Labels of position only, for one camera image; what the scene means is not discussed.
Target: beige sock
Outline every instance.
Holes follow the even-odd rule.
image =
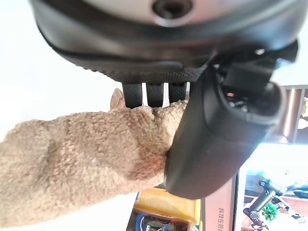
[[[17,125],[0,143],[0,227],[46,221],[160,184],[185,107],[121,108]]]

